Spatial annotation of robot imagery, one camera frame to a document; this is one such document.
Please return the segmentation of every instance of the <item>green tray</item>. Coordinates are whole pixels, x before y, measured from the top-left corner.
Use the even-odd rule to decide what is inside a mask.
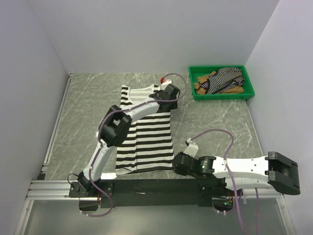
[[[194,82],[198,82],[197,77],[210,74],[225,67],[236,67],[241,69],[245,78],[244,92],[241,94],[197,94],[194,88]],[[190,66],[189,77],[191,81],[192,95],[194,100],[212,100],[212,99],[250,99],[254,96],[254,90],[250,82],[246,69],[242,65],[224,65],[224,66]]]

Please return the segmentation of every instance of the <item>striped garment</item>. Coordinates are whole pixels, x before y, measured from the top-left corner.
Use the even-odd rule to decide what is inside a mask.
[[[226,67],[219,69],[215,75],[209,75],[208,80],[199,85],[206,90],[206,94],[216,94],[244,84],[245,79],[240,69]]]
[[[138,104],[159,90],[157,85],[136,90],[123,85],[120,107]],[[117,175],[172,169],[170,115],[170,112],[152,114],[131,124],[126,140],[117,148]]]

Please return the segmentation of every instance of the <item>marble surface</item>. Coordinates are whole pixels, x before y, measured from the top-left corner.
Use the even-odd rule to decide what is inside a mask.
[[[220,128],[234,135],[235,142],[228,158],[255,158],[262,155],[260,145],[244,100],[194,101],[188,73],[188,91],[172,111],[171,131],[174,153],[185,150],[185,141],[206,129]],[[61,114],[55,142],[51,148],[46,180],[65,180],[70,173],[79,173],[89,162],[97,145],[96,131],[108,109],[119,104],[122,84],[131,88],[145,88],[159,84],[165,73],[78,73],[73,74]],[[177,76],[171,76],[181,91],[184,85]],[[223,156],[230,137],[222,132],[210,132],[198,139],[197,157]],[[114,172],[116,150],[107,162],[104,172]],[[120,179],[184,178],[171,171],[156,171],[119,176]]]

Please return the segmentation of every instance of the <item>clothing in tray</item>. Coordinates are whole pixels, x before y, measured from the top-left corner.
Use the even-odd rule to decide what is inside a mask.
[[[197,94],[237,94],[244,92],[241,87],[245,84],[243,73],[236,67],[226,67],[217,72],[198,77],[194,82]]]
[[[120,107],[138,104],[159,90],[157,85],[135,90],[123,85]],[[117,175],[172,169],[170,115],[170,112],[152,114],[131,124],[126,140],[117,148]]]

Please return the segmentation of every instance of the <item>purple cable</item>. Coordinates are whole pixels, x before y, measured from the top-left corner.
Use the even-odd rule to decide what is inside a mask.
[[[150,101],[148,101],[147,103],[141,103],[141,104],[138,104],[138,105],[136,105],[136,106],[133,106],[133,107],[131,107],[131,108],[129,108],[129,109],[115,110],[115,111],[109,113],[106,117],[103,118],[103,120],[101,121],[101,124],[100,124],[100,126],[99,126],[98,141],[99,141],[99,143],[101,143],[101,148],[103,147],[103,144],[102,144],[102,142],[101,142],[101,136],[102,136],[102,133],[101,133],[101,132],[102,132],[102,128],[103,128],[104,124],[106,123],[106,121],[108,120],[108,118],[109,118],[110,116],[112,116],[112,115],[114,115],[114,114],[116,114],[116,113],[121,113],[121,112],[130,111],[130,110],[133,110],[133,109],[137,109],[137,108],[139,108],[139,107],[141,107],[141,106],[143,106],[143,105],[146,105],[146,104],[149,104],[149,103],[153,103],[153,102],[175,102],[175,101],[178,101],[178,100],[180,100],[181,98],[183,98],[184,95],[186,95],[186,93],[187,93],[187,82],[186,82],[186,80],[183,78],[183,76],[181,76],[181,75],[178,74],[178,73],[174,73],[174,72],[173,72],[173,73],[169,73],[169,74],[165,75],[163,78],[166,78],[167,76],[170,76],[170,75],[177,75],[178,77],[180,77],[180,78],[183,80],[183,82],[184,82],[184,84],[185,84],[185,91],[184,91],[184,93],[183,93],[179,98],[177,98],[177,99],[171,99],[171,100],[150,100]],[[84,211],[82,212],[83,214],[88,215],[88,216],[90,216],[90,217],[102,217],[102,216],[105,216],[105,215],[109,214],[109,213],[112,211],[112,209],[113,209],[113,201],[112,201],[111,197],[110,197],[106,192],[104,192],[101,188],[99,188],[99,187],[94,183],[94,181],[92,180],[92,177],[91,177],[91,170],[92,170],[92,168],[93,168],[94,163],[96,162],[96,160],[97,160],[97,158],[98,158],[98,155],[99,155],[99,153],[100,153],[101,148],[98,149],[98,152],[96,153],[96,156],[93,158],[93,161],[92,161],[92,163],[91,163],[91,165],[90,165],[89,180],[90,180],[91,184],[92,184],[96,189],[99,190],[99,192],[101,192],[102,194],[104,194],[104,195],[110,200],[111,206],[110,206],[110,209],[109,209],[107,212],[103,213],[103,214],[88,214],[88,213],[86,213],[86,212],[84,212]]]
[[[228,146],[228,148],[226,149],[225,153],[224,153],[224,160],[227,160],[226,156],[227,156],[227,153],[229,152],[230,148],[232,147],[232,145],[234,144],[234,137],[233,135],[226,131],[226,130],[222,130],[222,129],[209,129],[209,130],[206,130],[206,131],[203,131],[202,133],[196,135],[195,137],[191,138],[190,140],[193,141],[195,138],[198,138],[199,136],[202,136],[203,134],[205,133],[208,133],[208,132],[211,132],[211,131],[221,131],[221,132],[225,132],[227,134],[230,135],[231,137],[231,143],[230,145]],[[231,170],[229,169],[227,163],[225,164],[225,167],[228,171],[228,174],[230,176],[230,179],[233,183],[233,187],[234,187],[234,194],[235,194],[235,201],[236,201],[236,205],[237,205],[237,214],[238,214],[238,219],[239,219],[239,222],[240,222],[240,226],[241,226],[241,229],[243,230],[243,233],[244,235],[246,235],[246,229],[245,229],[245,226],[244,226],[244,222],[243,222],[243,218],[241,216],[241,211],[240,211],[240,206],[239,206],[239,200],[238,200],[238,194],[237,194],[237,188],[236,188],[236,183],[235,183],[235,179],[234,179],[234,175],[233,173],[231,172]]]
[[[260,233],[260,205],[259,205],[259,192],[258,189],[255,188],[255,194],[256,194],[256,235],[259,235]]]

